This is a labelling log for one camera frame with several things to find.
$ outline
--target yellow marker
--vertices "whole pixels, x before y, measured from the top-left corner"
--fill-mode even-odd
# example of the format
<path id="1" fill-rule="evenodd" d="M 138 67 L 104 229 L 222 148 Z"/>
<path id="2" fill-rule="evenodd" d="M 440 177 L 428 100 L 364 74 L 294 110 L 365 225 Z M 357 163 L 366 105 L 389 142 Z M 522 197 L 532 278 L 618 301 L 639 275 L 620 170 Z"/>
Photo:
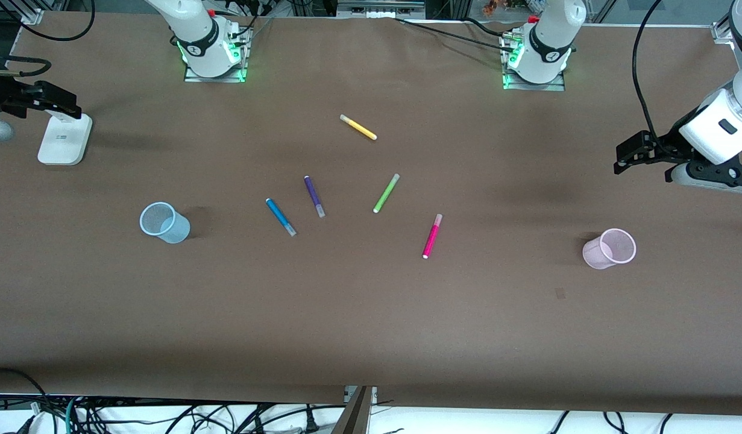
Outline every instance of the yellow marker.
<path id="1" fill-rule="evenodd" d="M 349 126 L 353 127 L 355 130 L 360 131 L 362 134 L 365 134 L 369 139 L 376 140 L 376 134 L 368 131 L 365 127 L 358 124 L 357 122 L 352 121 L 350 118 L 347 118 L 344 115 L 341 115 L 341 120 L 349 124 Z"/>

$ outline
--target plastic cup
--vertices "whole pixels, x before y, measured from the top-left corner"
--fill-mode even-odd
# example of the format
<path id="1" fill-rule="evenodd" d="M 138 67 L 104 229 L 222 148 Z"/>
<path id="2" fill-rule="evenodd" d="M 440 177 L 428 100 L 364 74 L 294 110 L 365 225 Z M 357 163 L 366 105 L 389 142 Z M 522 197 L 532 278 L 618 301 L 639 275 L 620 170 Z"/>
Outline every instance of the plastic cup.
<path id="1" fill-rule="evenodd" d="M 144 233 L 158 236 L 164 242 L 178 244 L 189 236 L 191 224 L 169 203 L 158 201 L 145 207 L 140 213 L 140 228 Z"/>
<path id="2" fill-rule="evenodd" d="M 594 269 L 629 263 L 636 256 L 636 242 L 624 230 L 605 230 L 599 238 L 588 241 L 582 248 L 582 257 Z"/>

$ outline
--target blue marker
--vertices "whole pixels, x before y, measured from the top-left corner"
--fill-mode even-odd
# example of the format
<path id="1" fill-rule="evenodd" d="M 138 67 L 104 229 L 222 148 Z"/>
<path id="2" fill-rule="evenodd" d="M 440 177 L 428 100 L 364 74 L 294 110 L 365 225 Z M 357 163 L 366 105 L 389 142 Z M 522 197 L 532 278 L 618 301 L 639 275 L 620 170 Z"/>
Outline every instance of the blue marker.
<path id="1" fill-rule="evenodd" d="M 315 209 L 318 210 L 318 215 L 322 219 L 323 217 L 325 217 L 325 211 L 323 211 L 322 209 L 320 198 L 318 197 L 318 193 L 315 190 L 315 185 L 312 184 L 312 178 L 309 178 L 309 175 L 304 176 L 304 184 L 307 185 L 307 190 L 309 192 L 309 195 L 312 198 L 312 203 L 315 204 Z"/>
<path id="2" fill-rule="evenodd" d="M 266 206 L 268 206 L 269 209 L 272 210 L 272 214 L 274 214 L 274 216 L 277 217 L 277 220 L 280 221 L 280 225 L 282 225 L 283 228 L 285 228 L 285 230 L 288 231 L 289 234 L 291 234 L 291 236 L 296 236 L 296 230 L 294 230 L 293 226 L 291 226 L 291 223 L 288 222 L 288 219 L 285 218 L 285 214 L 282 214 L 282 211 L 277 208 L 277 204 L 274 203 L 274 201 L 270 198 L 267 198 Z"/>

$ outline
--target green marker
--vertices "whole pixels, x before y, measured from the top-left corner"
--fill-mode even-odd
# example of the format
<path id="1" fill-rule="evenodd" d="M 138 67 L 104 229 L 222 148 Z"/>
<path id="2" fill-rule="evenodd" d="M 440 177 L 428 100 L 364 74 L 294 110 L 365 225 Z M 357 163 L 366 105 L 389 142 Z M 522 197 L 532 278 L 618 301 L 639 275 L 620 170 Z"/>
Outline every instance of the green marker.
<path id="1" fill-rule="evenodd" d="M 379 212 L 382 211 L 382 206 L 384 206 L 385 201 L 387 201 L 387 198 L 389 197 L 389 194 L 392 193 L 392 189 L 395 189 L 395 184 L 398 183 L 398 179 L 400 179 L 400 175 L 395 174 L 395 176 L 392 177 L 392 181 L 389 182 L 389 185 L 387 185 L 387 188 L 384 190 L 384 193 L 382 193 L 382 197 L 379 198 L 379 201 L 376 203 L 376 206 L 373 207 L 373 212 Z"/>

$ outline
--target marker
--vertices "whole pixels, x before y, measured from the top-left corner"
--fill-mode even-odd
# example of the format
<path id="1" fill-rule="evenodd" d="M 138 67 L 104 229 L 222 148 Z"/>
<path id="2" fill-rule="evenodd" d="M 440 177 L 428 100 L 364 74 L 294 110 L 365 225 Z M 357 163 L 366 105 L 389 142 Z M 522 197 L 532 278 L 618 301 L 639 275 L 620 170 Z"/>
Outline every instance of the marker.
<path id="1" fill-rule="evenodd" d="M 435 222 L 432 223 L 432 228 L 429 230 L 427 244 L 425 244 L 424 252 L 421 252 L 421 257 L 424 259 L 429 258 L 429 253 L 432 252 L 432 245 L 435 244 L 435 239 L 438 236 L 438 230 L 440 229 L 440 220 L 443 220 L 443 214 L 435 216 Z"/>
<path id="2" fill-rule="evenodd" d="M 323 217 L 325 217 L 325 211 L 323 211 L 322 209 L 320 198 L 318 197 L 318 193 L 315 190 L 315 185 L 312 184 L 312 178 L 309 178 L 309 175 L 304 176 L 304 184 L 307 185 L 307 191 L 309 192 L 309 196 L 312 198 L 312 203 L 315 204 L 315 209 L 318 210 L 318 215 L 322 219 Z"/>
<path id="3" fill-rule="evenodd" d="M 387 189 L 385 189 L 382 193 L 382 197 L 379 198 L 376 206 L 373 207 L 373 212 L 382 211 L 382 206 L 384 206 L 385 201 L 387 201 L 387 197 L 389 197 L 389 194 L 392 193 L 392 189 L 395 189 L 395 184 L 398 183 L 398 179 L 400 179 L 400 175 L 398 174 L 395 174 L 395 176 L 392 177 L 392 181 L 390 181 L 387 185 Z"/>
<path id="4" fill-rule="evenodd" d="M 368 131 L 366 127 L 363 127 L 362 125 L 358 124 L 355 121 L 352 121 L 350 118 L 347 118 L 344 115 L 341 115 L 341 120 L 349 124 L 349 126 L 353 127 L 355 130 L 360 131 L 362 134 L 365 134 L 369 139 L 376 140 L 376 134 Z"/>
<path id="5" fill-rule="evenodd" d="M 285 218 L 285 214 L 282 214 L 282 211 L 277 208 L 277 204 L 274 203 L 274 201 L 270 198 L 267 198 L 266 206 L 271 209 L 272 214 L 274 214 L 274 216 L 277 217 L 277 220 L 280 221 L 280 225 L 282 225 L 283 228 L 285 228 L 285 230 L 288 231 L 289 234 L 291 234 L 291 236 L 296 236 L 296 230 L 294 230 L 293 226 L 291 226 L 291 223 L 288 222 L 288 219 Z"/>

